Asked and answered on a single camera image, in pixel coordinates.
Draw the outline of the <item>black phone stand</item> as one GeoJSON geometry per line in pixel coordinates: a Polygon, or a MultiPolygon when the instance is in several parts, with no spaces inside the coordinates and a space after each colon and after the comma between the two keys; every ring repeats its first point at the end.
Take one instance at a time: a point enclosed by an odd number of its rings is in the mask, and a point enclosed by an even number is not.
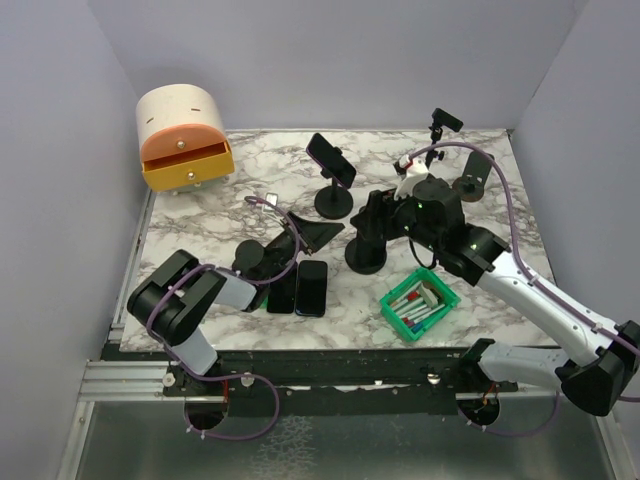
{"type": "MultiPolygon", "coordinates": [[[[429,127],[431,131],[431,144],[437,144],[442,139],[443,130],[449,129],[452,132],[459,132],[464,126],[464,122],[452,114],[441,108],[435,108],[432,113],[432,124],[429,127]]],[[[427,166],[430,166],[434,160],[442,160],[445,156],[444,151],[431,150],[425,156],[427,166]]]]}
{"type": "Polygon", "coordinates": [[[345,260],[349,268],[360,275],[372,275],[380,271],[387,259],[384,240],[367,240],[360,233],[345,248],[345,260]]]}
{"type": "Polygon", "coordinates": [[[321,175],[331,180],[331,185],[320,189],[314,198],[316,212],[328,220],[338,220],[349,215],[353,208],[353,198],[348,189],[342,187],[326,169],[321,175]]]}

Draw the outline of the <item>black phone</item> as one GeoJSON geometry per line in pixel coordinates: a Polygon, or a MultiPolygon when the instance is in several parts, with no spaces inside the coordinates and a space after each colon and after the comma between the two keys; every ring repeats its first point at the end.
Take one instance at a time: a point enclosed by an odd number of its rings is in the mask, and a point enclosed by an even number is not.
{"type": "Polygon", "coordinates": [[[325,314],[328,265],[324,261],[304,260],[298,266],[294,312],[319,318],[325,314]]]}

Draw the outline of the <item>grey silver phone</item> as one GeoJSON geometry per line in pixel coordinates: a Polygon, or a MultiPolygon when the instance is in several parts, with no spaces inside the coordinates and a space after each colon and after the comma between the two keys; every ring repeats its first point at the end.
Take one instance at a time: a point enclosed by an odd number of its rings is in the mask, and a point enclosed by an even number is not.
{"type": "Polygon", "coordinates": [[[272,314],[291,314],[294,312],[296,295],[296,276],[283,277],[271,285],[266,310],[272,314]]]}

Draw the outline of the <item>wood base phone stand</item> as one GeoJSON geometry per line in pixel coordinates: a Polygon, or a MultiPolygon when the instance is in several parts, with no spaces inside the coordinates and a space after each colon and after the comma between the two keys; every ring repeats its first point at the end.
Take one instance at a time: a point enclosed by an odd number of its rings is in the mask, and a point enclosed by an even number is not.
{"type": "Polygon", "coordinates": [[[453,182],[452,188],[463,202],[478,202],[484,196],[485,185],[491,170],[492,163],[486,156],[472,151],[461,176],[453,182]]]}

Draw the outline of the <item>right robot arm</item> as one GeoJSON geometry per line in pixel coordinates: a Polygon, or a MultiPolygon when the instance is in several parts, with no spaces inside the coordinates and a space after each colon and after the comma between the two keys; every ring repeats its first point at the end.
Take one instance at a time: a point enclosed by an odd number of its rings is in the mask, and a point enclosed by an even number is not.
{"type": "Polygon", "coordinates": [[[442,179],[420,181],[410,196],[375,190],[350,220],[345,250],[360,274],[379,271],[389,241],[406,237],[431,250],[449,274],[501,299],[552,338],[557,349],[476,341],[459,361],[469,390],[511,382],[559,390],[575,406],[606,416],[639,369],[639,326],[605,318],[539,276],[516,247],[466,221],[458,194],[442,179]]]}

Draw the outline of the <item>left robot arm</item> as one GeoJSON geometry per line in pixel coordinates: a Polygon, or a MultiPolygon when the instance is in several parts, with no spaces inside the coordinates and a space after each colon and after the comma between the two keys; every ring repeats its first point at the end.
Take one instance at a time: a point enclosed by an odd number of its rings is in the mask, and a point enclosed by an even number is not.
{"type": "Polygon", "coordinates": [[[129,295],[127,312],[182,363],[186,382],[199,394],[214,392],[221,380],[218,353],[200,329],[210,307],[256,310],[272,284],[297,267],[299,253],[318,252],[344,229],[341,222],[310,221],[292,212],[281,224],[282,232],[267,245],[241,242],[229,270],[179,249],[129,295]]]}

